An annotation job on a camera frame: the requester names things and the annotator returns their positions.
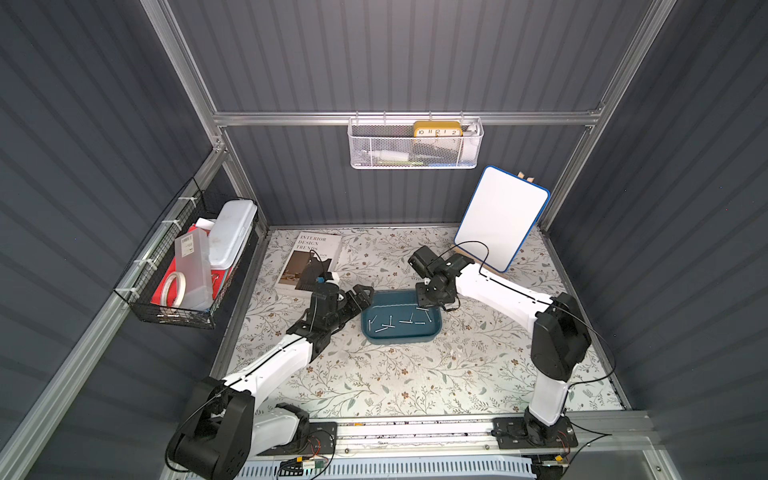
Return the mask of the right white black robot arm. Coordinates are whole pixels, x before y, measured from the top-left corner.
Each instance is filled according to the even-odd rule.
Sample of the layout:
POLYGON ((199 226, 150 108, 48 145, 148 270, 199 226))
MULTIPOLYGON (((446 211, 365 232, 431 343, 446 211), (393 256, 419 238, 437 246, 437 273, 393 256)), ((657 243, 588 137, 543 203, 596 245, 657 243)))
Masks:
POLYGON ((590 327, 576 299, 567 293, 547 296, 524 288, 458 252, 446 258, 422 246, 411 254, 408 264, 421 279, 416 284, 420 308, 439 307, 447 312, 467 297, 527 331, 537 377, 524 418, 531 429, 553 429, 564 418, 573 371, 592 345, 590 327))

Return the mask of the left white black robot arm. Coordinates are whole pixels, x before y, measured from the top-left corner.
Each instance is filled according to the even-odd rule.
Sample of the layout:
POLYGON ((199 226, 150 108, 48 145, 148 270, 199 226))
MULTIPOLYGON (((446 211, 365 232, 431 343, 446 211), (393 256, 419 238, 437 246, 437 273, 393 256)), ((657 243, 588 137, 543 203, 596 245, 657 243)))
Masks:
POLYGON ((203 479, 233 479, 251 455, 282 446, 301 451, 309 437, 304 410, 280 404, 258 415, 256 409, 370 308, 374 294, 371 286, 344 292, 334 280, 317 283, 309 306, 277 345, 241 370, 222 379, 206 377, 194 387, 166 446, 166 467, 203 479))

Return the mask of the teal plastic storage tray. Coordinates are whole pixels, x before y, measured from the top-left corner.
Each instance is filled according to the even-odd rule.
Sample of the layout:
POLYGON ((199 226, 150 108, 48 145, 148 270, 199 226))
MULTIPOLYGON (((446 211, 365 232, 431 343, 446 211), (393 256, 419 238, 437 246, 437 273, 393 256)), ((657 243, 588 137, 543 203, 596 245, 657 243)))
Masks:
POLYGON ((434 340, 442 331, 441 310, 421 309, 417 305, 414 289, 376 291, 372 306, 361 314, 361 328, 367 340, 375 345, 422 343, 434 340), (368 329, 368 319, 376 317, 368 329), (399 320, 413 318, 414 324, 399 323, 399 320), (382 325, 392 324, 394 328, 374 333, 382 325))

